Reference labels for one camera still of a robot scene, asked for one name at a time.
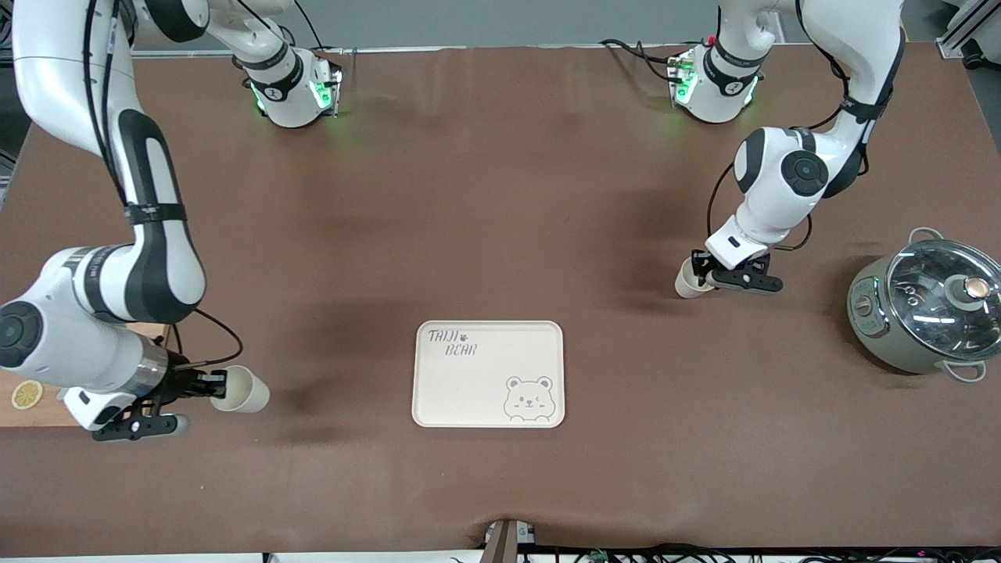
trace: green led light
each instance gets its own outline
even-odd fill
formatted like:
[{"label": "green led light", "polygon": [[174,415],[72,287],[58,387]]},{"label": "green led light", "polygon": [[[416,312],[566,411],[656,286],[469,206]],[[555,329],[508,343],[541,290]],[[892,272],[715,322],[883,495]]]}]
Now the green led light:
[{"label": "green led light", "polygon": [[751,103],[751,97],[754,95],[754,87],[758,85],[758,77],[755,76],[754,80],[751,81],[751,85],[748,86],[748,95],[744,98],[744,105]]},{"label": "green led light", "polygon": [[330,107],[330,88],[324,86],[322,82],[316,83],[310,81],[309,85],[312,86],[312,92],[313,96],[316,98],[316,104],[319,105],[321,109]]},{"label": "green led light", "polygon": [[264,102],[260,101],[260,93],[257,91],[257,87],[253,85],[253,82],[250,83],[250,91],[253,92],[253,97],[257,100],[257,109],[265,111]]},{"label": "green led light", "polygon": [[678,103],[688,103],[692,99],[692,90],[695,89],[695,85],[698,82],[696,79],[696,73],[690,72],[688,76],[682,81],[678,86]]}]

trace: cooking pot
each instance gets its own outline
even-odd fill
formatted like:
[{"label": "cooking pot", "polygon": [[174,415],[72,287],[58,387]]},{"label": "cooking pot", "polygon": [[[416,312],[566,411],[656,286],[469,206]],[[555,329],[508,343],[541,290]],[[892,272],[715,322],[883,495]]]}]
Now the cooking pot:
[{"label": "cooking pot", "polygon": [[[932,238],[915,241],[922,232]],[[883,362],[976,383],[987,374],[984,362],[1001,353],[999,283],[1001,267],[989,256],[919,227],[903,250],[855,276],[848,317],[862,344]],[[963,377],[958,372],[964,368],[975,373]]]}]

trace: white paper cup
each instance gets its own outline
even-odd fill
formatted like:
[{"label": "white paper cup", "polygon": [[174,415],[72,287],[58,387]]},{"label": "white paper cup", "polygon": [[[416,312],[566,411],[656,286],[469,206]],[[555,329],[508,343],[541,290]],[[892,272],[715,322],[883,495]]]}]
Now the white paper cup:
[{"label": "white paper cup", "polygon": [[692,269],[692,258],[682,262],[678,276],[675,277],[675,291],[678,292],[679,296],[691,300],[712,290],[713,287],[709,284],[699,286],[699,278],[696,277],[695,270]]},{"label": "white paper cup", "polygon": [[256,413],[267,405],[271,391],[243,366],[226,368],[226,396],[213,397],[212,406],[224,413]]}]

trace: black cable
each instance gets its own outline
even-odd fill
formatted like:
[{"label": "black cable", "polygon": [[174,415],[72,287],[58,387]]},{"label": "black cable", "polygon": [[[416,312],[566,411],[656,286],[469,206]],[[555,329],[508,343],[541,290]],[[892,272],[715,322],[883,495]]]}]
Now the black cable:
[{"label": "black cable", "polygon": [[170,330],[174,332],[174,340],[177,341],[177,354],[184,356],[184,344],[181,343],[181,333],[177,330],[177,325],[171,325]]},{"label": "black cable", "polygon": [[865,148],[865,145],[862,145],[862,146],[863,146],[863,148],[862,148],[862,165],[865,166],[865,169],[859,170],[859,175],[860,176],[864,176],[864,175],[866,175],[866,174],[869,173],[869,151]]},{"label": "black cable", "polygon": [[[1001,552],[1001,547],[989,547],[989,548],[984,549],[984,550],[982,550],[980,552],[975,552],[972,555],[970,555],[970,557],[967,558],[967,561],[974,562],[974,561],[977,561],[979,559],[982,559],[983,557],[985,557],[987,555],[991,555],[991,554],[996,553],[996,552]],[[995,557],[992,557],[992,559],[994,559],[995,561],[997,561],[998,558],[997,558],[997,556],[995,556]]]},{"label": "black cable", "polygon": [[[824,55],[824,58],[826,58],[827,61],[831,64],[831,72],[836,77],[841,79],[842,97],[846,97],[848,96],[848,74],[845,73],[845,69],[841,67],[841,64],[839,64],[838,61],[833,56],[831,56],[831,53],[828,53],[823,48],[821,48],[820,45],[814,42],[813,37],[810,36],[810,32],[807,31],[807,26],[803,24],[803,7],[801,6],[800,1],[801,0],[796,0],[796,19],[799,20],[800,27],[803,28],[803,33],[806,34],[807,39],[810,40],[810,43],[812,43],[813,46],[816,47],[818,51],[820,51],[820,54]],[[841,107],[839,106],[837,109],[834,110],[834,113],[828,115],[822,121],[814,123],[813,125],[810,125],[807,128],[816,129],[817,127],[823,127],[824,125],[830,123],[832,119],[837,117],[838,113],[840,112],[841,112]]]},{"label": "black cable", "polygon": [[656,74],[657,77],[660,78],[661,80],[666,80],[668,82],[673,82],[675,84],[679,84],[682,81],[680,78],[676,78],[674,76],[668,76],[667,74],[661,74],[659,70],[654,68],[655,62],[659,64],[668,64],[668,59],[663,57],[652,57],[648,55],[647,50],[643,48],[643,41],[636,42],[636,49],[630,47],[629,45],[618,39],[606,39],[605,41],[602,41],[601,44],[605,45],[606,47],[608,47],[609,45],[617,45],[625,49],[631,55],[642,58],[644,61],[647,62],[647,67],[650,68],[650,71]]},{"label": "black cable", "polygon": [[312,25],[312,20],[309,19],[309,14],[307,14],[306,11],[302,9],[302,4],[299,4],[299,0],[295,0],[295,7],[299,9],[299,13],[302,14],[302,17],[305,18],[306,20],[306,24],[309,25],[309,31],[312,32],[313,39],[316,40],[316,48],[317,49],[324,48],[323,42],[319,40],[319,35],[316,34],[316,28],[313,27]]},{"label": "black cable", "polygon": [[713,561],[716,561],[716,556],[719,555],[720,557],[722,557],[724,559],[724,561],[726,561],[726,563],[737,563],[737,561],[733,557],[731,557],[730,555],[728,555],[728,554],[726,554],[726,553],[724,553],[724,552],[722,552],[722,551],[720,551],[718,549],[713,549],[711,547],[707,547],[705,549],[706,549],[706,551],[708,551],[708,552],[710,552],[712,554],[712,555],[710,555],[710,557],[713,558]]},{"label": "black cable", "polygon": [[731,162],[727,164],[727,167],[720,174],[720,179],[716,180],[716,185],[713,186],[713,194],[709,196],[709,204],[706,205],[706,236],[713,235],[713,202],[716,201],[716,194],[720,192],[720,184],[723,183],[723,178],[727,177],[730,170],[734,169],[734,163]]},{"label": "black cable", "polygon": [[108,173],[111,174],[111,181],[115,184],[115,189],[118,191],[118,196],[122,200],[122,205],[127,205],[125,197],[125,189],[122,186],[121,176],[118,175],[118,167],[115,166],[114,151],[111,149],[111,126],[108,121],[108,90],[111,85],[111,62],[114,59],[114,41],[118,33],[118,10],[121,7],[121,0],[114,0],[111,5],[111,21],[115,22],[114,27],[110,29],[111,35],[109,36],[108,53],[104,58],[104,80],[102,82],[101,89],[101,123],[104,126],[104,146],[107,152],[107,158],[105,164],[108,167]]},{"label": "black cable", "polygon": [[[724,178],[727,177],[727,174],[730,173],[730,170],[732,170],[733,168],[734,168],[734,163],[733,162],[727,164],[727,167],[724,168],[723,173],[720,174],[720,178],[718,180],[716,180],[716,185],[713,186],[713,193],[710,194],[710,196],[709,196],[709,204],[706,205],[706,237],[709,237],[709,236],[713,235],[713,203],[716,202],[716,195],[720,192],[720,185],[723,184]],[[812,235],[812,234],[813,234],[813,215],[812,214],[808,214],[807,215],[807,232],[806,232],[806,234],[803,235],[803,239],[800,240],[799,243],[797,243],[795,246],[777,245],[777,246],[775,246],[775,249],[776,250],[783,250],[783,251],[787,251],[787,252],[791,252],[793,250],[799,250],[803,246],[806,246],[807,241],[810,240],[810,235]],[[717,553],[719,555],[726,556],[728,558],[727,563],[733,563],[733,559],[730,558],[730,556],[728,556],[728,555],[726,555],[726,554],[724,554],[722,552],[717,552]]]},{"label": "black cable", "polygon": [[270,25],[267,25],[267,22],[264,21],[264,18],[258,16],[257,12],[253,11],[252,9],[250,9],[250,6],[247,6],[246,2],[244,2],[243,0],[236,0],[236,3],[239,4],[240,6],[242,6],[244,10],[246,10],[247,12],[249,12],[250,15],[253,16],[253,18],[255,20],[259,21],[261,25],[263,25],[264,27],[266,27],[267,30],[270,31],[272,35],[274,35],[275,37],[277,37],[278,39],[280,39],[282,43],[285,42],[285,38],[282,37],[281,35],[278,35],[278,33],[275,32],[274,29],[272,29]]},{"label": "black cable", "polygon": [[[620,41],[618,39],[606,39],[605,41],[602,41],[599,44],[600,45],[605,45],[606,47],[608,47],[609,45],[615,45],[617,47],[622,47],[629,54],[631,54],[631,55],[633,55],[635,57],[644,58],[643,53],[641,53],[637,49],[634,49],[632,46],[630,46],[630,45],[626,44],[625,42]],[[668,64],[668,59],[667,58],[662,58],[662,57],[647,57],[647,58],[649,58],[650,60],[652,60],[654,62],[658,62],[658,63],[661,63],[661,64]]]},{"label": "black cable", "polygon": [[[97,147],[101,153],[101,159],[104,160],[105,167],[110,167],[108,162],[108,147],[104,144],[104,139],[101,135],[101,128],[97,121],[97,108],[94,107],[94,91],[93,83],[94,79],[90,73],[90,39],[93,35],[94,28],[94,12],[97,10],[97,0],[90,0],[87,5],[86,12],[86,24],[83,28],[83,86],[87,94],[87,110],[90,114],[90,124],[94,129],[94,140],[97,142]],[[117,174],[112,175],[112,181],[115,181]],[[122,205],[126,204],[125,192],[122,190],[121,185],[115,181],[115,189],[118,191],[118,198],[121,199]]]},{"label": "black cable", "polygon": [[243,354],[243,341],[240,340],[239,335],[237,335],[232,329],[227,327],[225,323],[219,321],[218,319],[212,317],[211,315],[205,313],[204,311],[200,309],[195,309],[194,312],[204,317],[205,319],[211,321],[213,324],[215,324],[216,327],[222,329],[223,331],[226,332],[226,334],[232,337],[233,341],[236,342],[236,352],[230,354],[229,356],[226,356],[225,358],[219,358],[218,360],[205,360],[201,362],[192,362],[190,364],[177,366],[176,368],[174,368],[175,370],[186,370],[191,368],[204,368],[205,366],[215,366],[217,364],[223,364],[225,362],[235,360],[237,357],[239,357],[239,355]]},{"label": "black cable", "polygon": [[10,40],[10,34],[13,29],[13,20],[10,16],[0,15],[0,29],[3,30],[3,36],[0,37],[0,43],[6,43]]},{"label": "black cable", "polygon": [[803,235],[803,240],[800,240],[799,244],[795,246],[775,246],[776,250],[783,250],[786,252],[792,252],[793,250],[799,250],[803,246],[807,245],[807,241],[810,240],[810,235],[813,234],[813,214],[807,214],[807,233]]},{"label": "black cable", "polygon": [[287,27],[285,27],[285,26],[283,26],[281,24],[278,24],[278,29],[281,30],[281,34],[282,35],[288,35],[288,37],[285,37],[285,41],[288,41],[288,44],[294,47],[295,46],[295,35],[292,34],[291,30],[289,30]]},{"label": "black cable", "polygon": [[895,547],[895,548],[891,549],[890,551],[884,553],[883,555],[877,556],[875,559],[873,559],[873,561],[882,561],[882,560],[886,559],[887,557],[890,557],[894,553],[897,553],[898,551],[901,551],[903,549],[904,549],[903,547]]}]

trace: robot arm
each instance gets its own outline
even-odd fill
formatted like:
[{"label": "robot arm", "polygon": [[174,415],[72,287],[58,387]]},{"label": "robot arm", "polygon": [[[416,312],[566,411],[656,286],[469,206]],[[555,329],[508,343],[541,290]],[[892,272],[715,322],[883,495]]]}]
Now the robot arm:
[{"label": "robot arm", "polygon": [[775,43],[764,25],[768,12],[795,13],[794,0],[720,0],[712,44],[700,44],[672,60],[675,105],[708,123],[737,117],[758,84],[758,70]]},{"label": "robot arm", "polygon": [[696,297],[714,287],[765,294],[782,289],[767,275],[768,252],[814,206],[857,177],[876,120],[893,89],[903,55],[901,0],[797,1],[804,28],[824,51],[851,69],[848,95],[830,131],[764,127],[734,159],[744,202],[683,264],[676,289]]},{"label": "robot arm", "polygon": [[[293,3],[208,2],[208,33],[233,52],[234,62],[247,73],[260,112],[282,127],[301,127],[322,115],[336,115],[340,97],[340,67],[289,45],[270,20]],[[241,4],[251,7],[253,13]]]},{"label": "robot arm", "polygon": [[64,403],[98,440],[182,432],[186,419],[160,415],[162,405],[226,394],[224,372],[185,367],[185,358],[124,326],[176,324],[205,293],[170,152],[139,104],[129,53],[137,27],[160,21],[170,6],[174,17],[163,21],[172,27],[159,29],[168,36],[184,27],[181,17],[188,27],[207,24],[207,11],[187,10],[194,4],[24,0],[15,6],[14,65],[25,110],[61,140],[110,155],[134,241],[68,248],[49,258],[28,291],[0,308],[0,367],[68,388]]}]

